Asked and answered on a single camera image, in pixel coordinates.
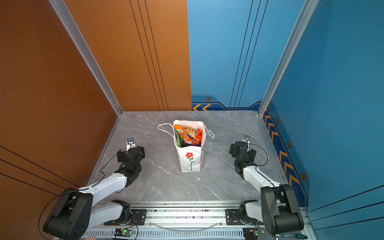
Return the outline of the large green chips bag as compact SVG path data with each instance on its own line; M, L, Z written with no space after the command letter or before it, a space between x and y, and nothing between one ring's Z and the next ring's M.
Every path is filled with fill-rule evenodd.
M177 147L180 148L181 143L182 143L182 139L181 139L179 132L177 130L175 130L175 137L176 137Z

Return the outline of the white paper bag with flowers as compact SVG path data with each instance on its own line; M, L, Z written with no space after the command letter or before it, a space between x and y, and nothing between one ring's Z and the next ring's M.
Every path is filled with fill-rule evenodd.
M175 137L175 129L174 125L180 125L183 128L192 127L196 132L197 129L201 129L203 131L203 138L201 145L198 144L186 144L182 141L181 147L177 147L176 137ZM177 150L181 171L183 173L192 173L199 172L202 168L204 162L204 144L206 142L207 136L211 139L215 138L215 135L212 131L208 130L205 124L201 121L181 121L175 120L172 124L160 124L158 125L158 129L162 132L169 134L173 138L174 145Z

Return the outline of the orange snack packet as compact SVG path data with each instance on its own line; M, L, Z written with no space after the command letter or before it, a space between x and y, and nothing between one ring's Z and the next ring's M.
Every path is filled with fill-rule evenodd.
M197 132L192 127L185 127L185 134L189 138L191 144L197 144L199 142Z

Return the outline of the colourful candy bag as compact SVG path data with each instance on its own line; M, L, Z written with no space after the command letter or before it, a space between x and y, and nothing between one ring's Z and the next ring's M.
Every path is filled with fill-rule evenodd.
M185 129L180 125L174 125L174 129L178 132L181 140L185 142L186 144L192 144L193 139L191 139L187 134Z

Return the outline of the red snack packet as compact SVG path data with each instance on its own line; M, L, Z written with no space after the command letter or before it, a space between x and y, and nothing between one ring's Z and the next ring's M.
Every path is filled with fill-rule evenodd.
M202 138L203 138L203 131L201 129L197 129L196 139L197 139L198 145L201 145Z

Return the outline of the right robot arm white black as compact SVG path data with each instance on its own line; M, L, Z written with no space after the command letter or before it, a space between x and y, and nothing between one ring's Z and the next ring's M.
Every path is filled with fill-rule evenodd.
M235 159L237 174L261 195L260 201L241 202L238 219L246 225L264 223L267 232L273 237L303 230L305 224L293 187L280 184L263 173L254 162L256 153L243 141L231 144L229 150Z

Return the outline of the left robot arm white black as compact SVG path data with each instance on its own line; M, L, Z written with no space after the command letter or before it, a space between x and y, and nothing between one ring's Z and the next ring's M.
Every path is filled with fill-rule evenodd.
M141 146L129 147L116 154L119 168L99 182L79 189L68 188L59 196L43 225L41 234L49 234L61 240L78 240L89 229L107 222L118 225L134 225L135 217L130 204L113 200L101 204L101 200L130 186L142 171L141 161L145 149Z

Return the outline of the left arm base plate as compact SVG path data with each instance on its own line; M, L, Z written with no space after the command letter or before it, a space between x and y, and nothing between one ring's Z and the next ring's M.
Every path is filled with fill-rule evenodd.
M104 223L105 226L143 226L146 221L147 210L125 210L117 220Z

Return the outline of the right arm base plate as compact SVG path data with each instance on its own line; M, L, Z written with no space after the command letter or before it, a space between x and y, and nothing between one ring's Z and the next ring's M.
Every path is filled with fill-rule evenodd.
M239 209L226 209L226 224L228 226L244 225Z

